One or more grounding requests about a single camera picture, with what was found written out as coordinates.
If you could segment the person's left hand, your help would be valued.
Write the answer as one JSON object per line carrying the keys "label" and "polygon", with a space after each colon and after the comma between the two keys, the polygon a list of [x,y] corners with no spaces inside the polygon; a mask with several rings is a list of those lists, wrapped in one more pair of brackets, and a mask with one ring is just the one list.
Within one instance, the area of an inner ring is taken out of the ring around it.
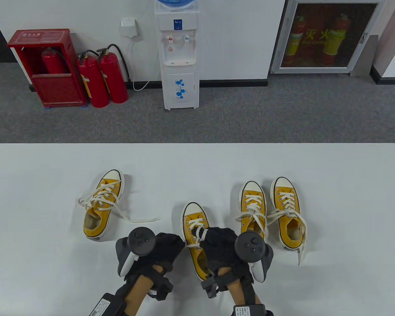
{"label": "person's left hand", "polygon": [[150,254],[139,257],[125,276],[124,280],[133,276],[144,276],[154,283],[162,283],[167,272],[171,272],[175,259],[179,256],[185,242],[175,234],[159,233],[155,238],[155,246]]}

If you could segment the person's right hand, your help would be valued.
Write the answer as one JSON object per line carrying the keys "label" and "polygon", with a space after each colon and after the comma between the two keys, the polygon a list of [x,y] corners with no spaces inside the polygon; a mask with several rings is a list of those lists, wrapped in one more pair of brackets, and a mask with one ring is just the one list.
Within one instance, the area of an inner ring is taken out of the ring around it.
{"label": "person's right hand", "polygon": [[193,234],[204,250],[208,268],[216,279],[228,275],[232,282],[249,278],[253,282],[247,262],[241,260],[235,251],[238,235],[230,228],[209,227],[195,229]]}

